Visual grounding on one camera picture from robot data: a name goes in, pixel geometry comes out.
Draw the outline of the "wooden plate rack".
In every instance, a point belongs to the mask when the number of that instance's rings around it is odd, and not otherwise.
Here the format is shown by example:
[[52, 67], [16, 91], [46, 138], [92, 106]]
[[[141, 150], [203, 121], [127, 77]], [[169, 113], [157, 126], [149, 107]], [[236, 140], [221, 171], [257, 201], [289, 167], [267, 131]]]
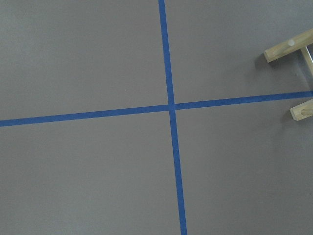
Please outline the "wooden plate rack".
[[[284, 57], [290, 53], [300, 50], [311, 75], [313, 74], [313, 59], [308, 50], [308, 46], [313, 44], [313, 30], [310, 29], [296, 35], [284, 42], [281, 42], [264, 51], [265, 59], [268, 63]], [[295, 121], [300, 121], [313, 116], [313, 100], [308, 100], [302, 104], [290, 108], [290, 113]]]

